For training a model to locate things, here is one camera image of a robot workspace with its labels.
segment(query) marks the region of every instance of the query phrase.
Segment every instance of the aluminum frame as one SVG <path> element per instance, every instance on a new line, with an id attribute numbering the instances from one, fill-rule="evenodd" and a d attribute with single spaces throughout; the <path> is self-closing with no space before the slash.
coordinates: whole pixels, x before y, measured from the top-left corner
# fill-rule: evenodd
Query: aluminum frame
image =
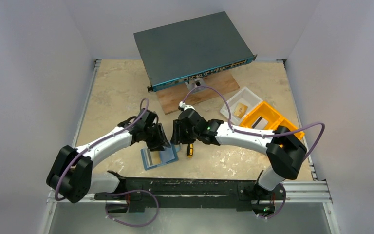
<path id="1" fill-rule="evenodd" d="M 76 145 L 76 141 L 78 139 L 79 132 L 81 130 L 82 121 L 84 119 L 85 113 L 87 111 L 88 102 L 91 96 L 91 91 L 93 89 L 95 79 L 98 74 L 99 67 L 101 65 L 101 59 L 95 60 L 94 71 L 91 78 L 91 84 L 88 88 L 87 96 L 85 98 L 84 108 L 81 114 L 81 117 L 78 121 L 77 130 L 74 135 L 74 139 L 72 145 Z M 296 114 L 299 121 L 299 126 L 301 126 L 299 113 L 297 111 L 296 104 L 294 103 Z M 308 148 L 308 144 L 306 142 L 306 138 L 303 137 L 303 143 Z M 316 176 L 315 167 L 312 162 L 311 156 L 308 157 L 309 167 L 312 174 L 313 181 L 284 181 L 284 187 L 286 189 L 286 203 L 322 203 L 323 207 L 326 212 L 326 218 L 328 221 L 329 228 L 332 234 L 340 234 L 340 227 L 337 223 L 337 218 L 335 212 L 333 210 L 332 198 L 329 192 L 328 185 L 326 181 L 318 181 Z M 56 211 L 57 203 L 61 202 L 68 202 L 64 201 L 55 201 L 54 197 L 54 190 L 51 189 L 47 199 L 47 207 L 45 209 L 43 222 L 39 229 L 40 234 L 49 234 L 51 224 L 54 218 L 54 213 Z M 119 201 L 103 201 L 103 200 L 95 200 L 94 195 L 86 195 L 79 203 L 116 203 L 116 204 L 124 204 L 126 203 L 123 200 Z M 260 201 L 261 203 L 269 203 L 269 201 Z"/>

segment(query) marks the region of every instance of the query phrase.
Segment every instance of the screwdriver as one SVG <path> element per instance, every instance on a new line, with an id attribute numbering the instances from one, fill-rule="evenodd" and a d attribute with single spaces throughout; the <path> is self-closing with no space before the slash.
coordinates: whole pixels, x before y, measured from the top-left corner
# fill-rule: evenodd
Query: screwdriver
<path id="1" fill-rule="evenodd" d="M 192 158 L 193 157 L 193 144 L 187 145 L 187 157 Z"/>

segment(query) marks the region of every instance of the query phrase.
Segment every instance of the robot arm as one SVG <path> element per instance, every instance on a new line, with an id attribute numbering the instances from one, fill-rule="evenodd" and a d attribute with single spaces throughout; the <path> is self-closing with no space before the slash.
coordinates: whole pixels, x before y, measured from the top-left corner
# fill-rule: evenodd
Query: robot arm
<path id="1" fill-rule="evenodd" d="M 93 168 L 108 158 L 115 152 L 133 145 L 134 143 L 144 141 L 151 151 L 164 150 L 164 147 L 170 147 L 163 126 L 157 123 L 157 114 L 146 110 L 141 118 L 131 127 L 131 119 L 121 122 L 110 133 L 99 139 L 77 148 L 67 145 L 60 149 L 54 164 L 48 174 L 46 183 L 55 189 L 62 173 L 67 166 L 78 155 L 83 153 L 74 168 L 69 168 L 66 176 L 61 182 L 59 193 L 72 203 L 81 200 L 89 193 L 111 193 L 119 185 L 119 175 L 114 172 L 104 174 L 92 174 Z"/>
<path id="2" fill-rule="evenodd" d="M 234 132 L 228 123 L 211 119 L 206 121 L 192 106 L 180 103 L 182 110 L 178 119 L 173 121 L 173 144 L 190 144 L 199 140 L 204 144 L 233 145 L 254 150 L 266 155 L 271 166 L 263 171 L 255 187 L 261 187 L 266 192 L 272 191 L 285 179 L 296 179 L 306 155 L 306 147 L 294 136 L 261 137 Z M 279 126 L 277 130 L 256 130 L 234 126 L 234 129 L 254 132 L 263 135 L 273 135 L 289 132 L 289 129 Z"/>

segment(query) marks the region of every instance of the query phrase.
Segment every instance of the cable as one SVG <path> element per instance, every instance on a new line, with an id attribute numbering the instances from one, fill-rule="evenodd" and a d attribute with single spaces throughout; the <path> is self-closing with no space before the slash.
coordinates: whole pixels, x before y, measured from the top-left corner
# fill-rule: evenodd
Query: cable
<path id="1" fill-rule="evenodd" d="M 308 124 L 304 127 L 301 127 L 297 130 L 294 130 L 294 131 L 290 131 L 290 132 L 285 132 L 285 133 L 279 133 L 279 134 L 270 134 L 270 135 L 263 135 L 263 134 L 259 134 L 259 133 L 251 133 L 251 132 L 247 132 L 247 131 L 243 131 L 243 130 L 239 130 L 239 129 L 234 129 L 233 128 L 233 125 L 231 124 L 231 111 L 230 111 L 230 107 L 228 106 L 228 103 L 227 103 L 227 100 L 225 99 L 225 97 L 219 92 L 217 91 L 215 88 L 213 87 L 210 87 L 210 86 L 206 86 L 206 85 L 202 85 L 202 86 L 197 86 L 193 89 L 190 90 L 189 93 L 187 93 L 187 95 L 184 97 L 183 99 L 183 102 L 185 103 L 186 102 L 186 99 L 187 97 L 197 88 L 199 87 L 203 87 L 203 88 L 207 88 L 207 89 L 211 89 L 213 91 L 215 91 L 217 94 L 220 95 L 220 97 L 223 99 L 225 105 L 226 105 L 226 108 L 227 108 L 227 111 L 228 111 L 228 120 L 227 120 L 227 123 L 228 123 L 228 126 L 229 128 L 234 131 L 234 132 L 238 132 L 238 133 L 242 133 L 242 134 L 246 134 L 246 135 L 252 135 L 252 136 L 257 136 L 257 137 L 262 137 L 262 138 L 265 138 L 265 137 L 283 137 L 283 136 L 288 136 L 288 135 L 292 135 L 292 134 L 295 134 L 295 133 L 298 133 L 298 132 L 301 132 L 301 131 L 304 131 L 308 128 L 311 128 L 313 126 L 316 126 L 316 125 L 321 125 L 321 129 L 320 129 L 320 132 L 318 134 L 318 137 L 316 138 L 315 142 L 313 142 L 312 144 L 312 147 L 307 151 L 307 153 L 305 154 L 304 158 L 303 158 L 303 161 L 305 161 L 305 159 L 311 154 L 311 152 L 313 151 L 313 149 L 316 147 L 316 145 L 318 144 L 320 138 L 322 137 L 322 134 L 323 132 L 325 131 L 325 124 L 322 123 L 322 122 L 314 122 L 314 123 L 311 123 L 311 124 Z"/>
<path id="2" fill-rule="evenodd" d="M 135 189 L 135 190 L 131 190 L 131 191 L 128 191 L 128 192 L 125 192 L 125 193 L 120 193 L 120 194 L 109 194 L 109 195 L 112 195 L 112 196 L 122 196 L 122 195 L 126 195 L 126 194 L 130 194 L 130 193 L 134 193 L 134 192 L 143 192 L 143 193 L 147 193 L 149 194 L 155 201 L 155 204 L 157 205 L 157 210 L 154 214 L 154 216 L 152 217 L 152 219 L 146 223 L 143 223 L 143 224 L 129 224 L 129 223 L 126 223 L 126 222 L 123 222 L 123 221 L 120 221 L 118 219 L 115 219 L 113 217 L 110 216 L 110 214 L 108 214 L 108 209 L 107 209 L 107 205 L 105 205 L 105 213 L 107 214 L 107 217 L 106 218 L 109 218 L 111 219 L 112 221 L 114 222 L 117 222 L 117 223 L 120 223 L 120 224 L 123 224 L 125 226 L 128 226 L 128 227 L 133 227 L 133 228 L 141 228 L 141 227 L 145 227 L 147 225 L 149 225 L 150 223 L 152 223 L 158 216 L 158 211 L 160 210 L 159 206 L 158 206 L 158 200 L 157 198 L 152 194 L 150 193 L 149 191 L 147 190 L 142 190 L 142 189 Z"/>
<path id="3" fill-rule="evenodd" d="M 97 140 L 96 142 L 94 142 L 92 145 L 90 145 L 88 148 L 86 148 L 86 149 L 84 149 L 83 151 L 81 151 L 81 152 L 79 152 L 73 159 L 72 159 L 72 161 L 70 162 L 70 164 L 68 164 L 68 166 L 65 168 L 65 170 L 64 170 L 64 172 L 62 173 L 62 175 L 61 175 L 61 177 L 59 178 L 59 181 L 58 181 L 58 184 L 56 185 L 56 189 L 55 189 L 55 200 L 56 201 L 62 201 L 62 200 L 64 200 L 65 198 L 64 197 L 61 197 L 61 198 L 59 198 L 58 197 L 58 194 L 59 194 L 59 189 L 61 188 L 61 184 L 62 184 L 62 181 L 64 180 L 64 178 L 65 178 L 65 176 L 66 176 L 66 174 L 67 174 L 67 172 L 69 171 L 69 169 L 74 165 L 74 163 L 79 159 L 79 157 L 81 157 L 84 153 L 86 153 L 86 152 L 88 152 L 88 149 L 90 149 L 90 148 L 92 148 L 92 147 L 94 147 L 94 146 L 96 146 L 97 144 L 99 144 L 99 143 L 101 143 L 101 142 L 103 142 L 103 141 L 105 141 L 105 140 L 107 140 L 107 139 L 109 139 L 109 138 L 111 138 L 111 137 L 113 137 L 113 136 L 115 136 L 115 135 L 117 135 L 117 134 L 120 134 L 120 133 L 122 133 L 123 131 L 125 131 L 125 130 L 127 130 L 127 129 L 129 129 L 130 127 L 132 127 L 138 120 L 140 120 L 141 119 L 141 117 L 146 113 L 146 111 L 147 111 L 147 109 L 148 109 L 148 105 L 149 105 L 149 100 L 147 99 L 147 98 L 143 98 L 142 100 L 141 100 L 141 103 L 140 103 L 140 110 L 142 110 L 142 105 L 143 105 L 143 102 L 144 101 L 146 101 L 147 102 L 147 104 L 146 104 L 146 106 L 145 106 L 145 108 L 144 108 L 144 110 L 143 110 L 143 112 L 130 124 L 130 125 L 128 125 L 127 127 L 125 127 L 125 128 L 123 128 L 123 129 L 121 129 L 121 130 L 119 130 L 118 132 L 116 132 L 116 133 L 111 133 L 111 134 L 109 134 L 109 135 L 107 135 L 107 136 L 105 136 L 105 137 L 103 137 L 103 138 L 101 138 L 101 139 L 99 139 L 99 140 Z"/>
<path id="4" fill-rule="evenodd" d="M 275 217 L 282 210 L 284 206 L 284 203 L 286 201 L 286 189 L 284 188 L 282 183 L 280 183 L 279 185 L 281 186 L 281 189 L 283 190 L 283 202 L 280 204 L 279 208 L 273 214 L 271 214 L 269 217 L 264 217 L 265 219 L 271 219 Z"/>

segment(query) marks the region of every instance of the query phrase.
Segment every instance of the yellow object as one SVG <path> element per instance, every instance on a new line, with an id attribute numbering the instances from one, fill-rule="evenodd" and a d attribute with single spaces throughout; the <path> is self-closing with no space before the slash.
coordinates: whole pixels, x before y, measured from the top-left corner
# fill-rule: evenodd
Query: yellow object
<path id="1" fill-rule="evenodd" d="M 243 116 L 246 114 L 246 111 L 247 111 L 247 106 L 239 102 L 237 103 L 237 106 L 233 112 L 233 115 L 237 118 L 243 118 Z"/>
<path id="2" fill-rule="evenodd" d="M 187 146 L 187 157 L 192 158 L 193 157 L 193 144 L 188 144 Z"/>
<path id="3" fill-rule="evenodd" d="M 277 129 L 279 125 L 287 127 L 289 130 L 293 131 L 298 129 L 292 122 L 286 119 L 283 115 L 277 112 L 273 107 L 271 107 L 267 102 L 261 102 L 253 111 L 251 111 L 240 123 L 241 127 L 253 128 L 260 117 L 267 121 L 264 129 Z M 304 132 L 295 133 L 295 136 L 301 140 L 304 136 Z"/>

